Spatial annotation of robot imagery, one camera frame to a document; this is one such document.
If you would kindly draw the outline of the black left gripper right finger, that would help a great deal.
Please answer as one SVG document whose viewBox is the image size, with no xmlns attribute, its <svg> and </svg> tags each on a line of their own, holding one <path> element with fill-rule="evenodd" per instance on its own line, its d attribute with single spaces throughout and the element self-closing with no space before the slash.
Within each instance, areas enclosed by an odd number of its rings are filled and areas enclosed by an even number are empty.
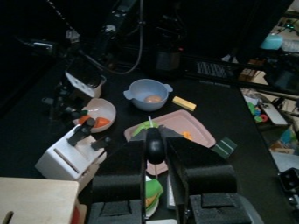
<svg viewBox="0 0 299 224">
<path fill-rule="evenodd" d="M 178 224 L 251 224 L 230 162 L 172 129 L 160 126 L 159 131 Z"/>
</svg>

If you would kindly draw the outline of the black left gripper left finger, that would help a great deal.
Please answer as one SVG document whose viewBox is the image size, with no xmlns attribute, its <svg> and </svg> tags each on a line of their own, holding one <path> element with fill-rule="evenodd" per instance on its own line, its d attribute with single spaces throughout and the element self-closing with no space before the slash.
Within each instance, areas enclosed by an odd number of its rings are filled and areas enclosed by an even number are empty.
<svg viewBox="0 0 299 224">
<path fill-rule="evenodd" d="M 88 224 L 145 224 L 145 132 L 107 157 L 92 180 Z"/>
</svg>

